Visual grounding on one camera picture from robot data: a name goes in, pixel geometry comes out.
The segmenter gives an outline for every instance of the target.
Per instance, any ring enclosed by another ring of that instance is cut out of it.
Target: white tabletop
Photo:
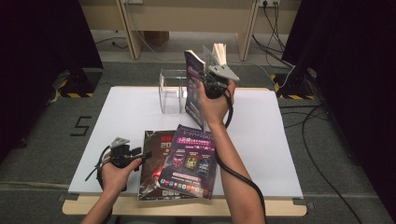
[[[237,89],[228,132],[253,181],[264,197],[303,198],[273,91]],[[117,136],[143,147],[144,131],[175,130],[178,124],[199,128],[186,114],[163,114],[158,87],[113,87],[92,131],[69,188],[70,193],[102,192],[94,173],[100,153]],[[136,194],[140,172],[131,173],[123,194]],[[219,172],[214,196],[223,195]]]

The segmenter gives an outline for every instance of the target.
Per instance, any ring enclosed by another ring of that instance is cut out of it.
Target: magazine cover
[[[159,178],[161,188],[211,199],[216,171],[212,134],[179,125]]]
[[[159,201],[194,198],[169,189],[159,188],[158,178],[169,155],[176,131],[145,131],[143,152],[152,151],[152,157],[142,165],[138,201]]]
[[[187,99],[186,112],[194,119],[194,121],[204,129],[204,116],[201,113],[199,104],[199,72],[204,71],[205,62],[202,61],[192,50],[185,50],[186,58],[186,79],[187,79]]]

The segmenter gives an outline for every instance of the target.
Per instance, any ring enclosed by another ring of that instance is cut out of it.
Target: clear acrylic box
[[[185,113],[187,99],[186,70],[162,70],[159,95],[164,114]]]

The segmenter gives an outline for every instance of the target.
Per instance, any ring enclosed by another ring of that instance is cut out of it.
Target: black curtain
[[[0,161],[29,131],[64,70],[103,68],[78,0],[0,1]]]
[[[307,60],[318,73],[326,105],[376,193],[396,221],[396,2],[303,0],[283,59]],[[312,36],[319,29],[327,35]],[[315,45],[307,57],[306,46]]]

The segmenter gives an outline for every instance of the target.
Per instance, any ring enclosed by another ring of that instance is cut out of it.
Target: yellow and black tape
[[[279,83],[276,80],[276,75],[271,75],[271,79],[274,81],[276,97],[280,99],[291,99],[291,100],[314,100],[312,94],[284,94],[282,88],[279,88]]]
[[[67,79],[61,84],[59,88],[58,97],[93,97],[93,92],[84,90],[84,88],[70,88],[67,86]]]

